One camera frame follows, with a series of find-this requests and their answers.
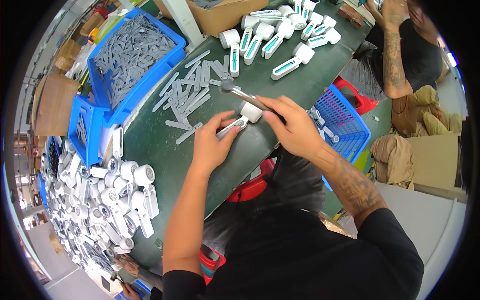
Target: tattoo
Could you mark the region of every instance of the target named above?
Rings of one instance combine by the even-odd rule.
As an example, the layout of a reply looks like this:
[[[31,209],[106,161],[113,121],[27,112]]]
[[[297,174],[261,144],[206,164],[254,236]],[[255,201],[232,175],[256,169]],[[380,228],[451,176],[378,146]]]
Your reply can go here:
[[[385,30],[384,42],[384,85],[397,90],[406,87],[405,71],[403,70],[400,33]]]
[[[161,292],[163,292],[163,280],[162,276],[159,276],[157,274],[154,274],[152,272],[148,272],[142,268],[138,270],[138,278],[141,280],[144,280],[145,282],[153,285],[157,289],[159,289]]]
[[[352,213],[358,215],[386,207],[377,187],[356,167],[340,155],[336,156],[334,165],[337,176],[330,185],[347,210],[353,209]]]

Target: pile of white devices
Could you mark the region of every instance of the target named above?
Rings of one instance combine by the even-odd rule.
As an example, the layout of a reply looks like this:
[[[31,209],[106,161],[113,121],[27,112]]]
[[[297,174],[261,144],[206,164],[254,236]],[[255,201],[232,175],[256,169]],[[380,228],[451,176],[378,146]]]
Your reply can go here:
[[[86,167],[66,140],[57,176],[42,174],[48,217],[67,255],[88,274],[98,268],[118,271],[107,256],[130,253],[139,228],[150,238],[155,233],[150,219],[159,214],[153,168],[121,159],[123,128],[114,130],[113,154],[106,168]]]

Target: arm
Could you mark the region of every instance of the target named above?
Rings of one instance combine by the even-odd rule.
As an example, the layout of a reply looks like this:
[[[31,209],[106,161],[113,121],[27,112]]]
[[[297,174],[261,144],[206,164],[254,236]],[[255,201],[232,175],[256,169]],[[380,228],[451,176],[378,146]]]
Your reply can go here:
[[[385,31],[385,20],[381,13],[378,12],[378,9],[373,0],[367,0],[365,3],[365,8],[372,14],[377,24],[380,26],[382,31]]]
[[[141,268],[138,263],[133,260],[128,254],[122,254],[119,259],[114,258],[113,260],[133,277],[144,280],[145,282],[153,285],[160,291],[163,291],[162,276],[159,276]]]
[[[400,24],[403,23],[404,0],[384,2],[384,92],[392,99],[413,93],[405,77],[400,46]]]
[[[216,131],[234,121],[227,120],[233,113],[232,110],[215,115],[195,133],[193,161],[167,224],[163,274],[183,270],[203,276],[199,253],[208,180],[213,170],[227,158],[239,127],[230,130],[222,141],[217,139]]]
[[[278,100],[260,96],[257,99],[285,118],[286,125],[274,113],[264,112],[282,146],[322,170],[340,202],[354,217],[357,228],[373,211],[387,207],[376,186],[320,137],[304,109],[285,96]]]

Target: tattooed arm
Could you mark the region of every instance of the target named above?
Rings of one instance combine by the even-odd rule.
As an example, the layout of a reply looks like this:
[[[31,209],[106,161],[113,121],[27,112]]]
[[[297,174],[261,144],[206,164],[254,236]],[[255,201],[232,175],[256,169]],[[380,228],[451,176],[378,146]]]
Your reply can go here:
[[[114,258],[113,260],[133,277],[141,279],[163,292],[162,276],[141,268],[138,263],[127,254],[122,254],[119,259]]]
[[[286,125],[274,113],[264,111],[265,120],[272,126],[282,146],[322,170],[340,202],[354,217],[357,228],[373,211],[387,207],[377,187],[322,140],[303,108],[285,96],[277,100],[256,97],[285,118]]]
[[[405,77],[400,46],[400,25],[403,23],[404,0],[385,0],[384,14],[384,93],[392,99],[398,99],[413,93]]]

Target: blue plastic crate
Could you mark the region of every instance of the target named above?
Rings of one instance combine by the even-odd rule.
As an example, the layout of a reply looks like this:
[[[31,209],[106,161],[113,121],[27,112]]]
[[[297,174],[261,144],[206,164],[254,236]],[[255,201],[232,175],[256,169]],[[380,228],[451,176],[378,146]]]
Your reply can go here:
[[[75,95],[68,127],[68,138],[87,167],[102,161],[102,158],[98,157],[100,133],[102,132],[104,114],[109,111],[108,108],[97,107],[88,99],[89,97],[86,96]],[[80,115],[83,116],[87,133],[86,147],[77,137],[77,123]]]
[[[110,104],[107,91],[111,92],[110,83],[113,80],[110,79],[112,71],[109,71],[104,75],[104,80],[100,78],[94,63],[94,57],[97,55],[101,48],[105,45],[108,38],[115,33],[125,22],[125,18],[131,19],[139,14],[145,14],[148,20],[150,20],[160,31],[168,36],[174,43],[177,45],[173,48],[167,55],[165,55],[160,61],[158,61],[153,67],[139,80],[139,82],[133,87],[133,89],[128,93],[124,98],[122,103],[119,104],[117,109],[112,110],[112,105]],[[104,115],[104,125],[105,128],[110,128],[113,125],[121,125],[132,113],[132,110],[137,106],[140,100],[154,87],[154,85],[160,80],[165,74],[171,71],[179,62],[181,62],[185,57],[185,40],[176,34],[173,30],[168,28],[165,24],[155,19],[153,16],[147,14],[140,8],[135,8],[131,12],[125,15],[125,17],[118,22],[115,27],[102,39],[100,43],[95,47],[93,52],[88,57],[88,69],[90,71],[90,83],[92,85],[93,93],[95,96],[95,102],[98,107],[108,108],[109,111],[105,112]]]
[[[314,107],[325,120],[325,126],[340,138],[340,142],[334,144],[326,136],[326,142],[346,160],[354,164],[372,137],[365,122],[333,84],[318,99]],[[325,177],[322,179],[325,186],[332,190]]]

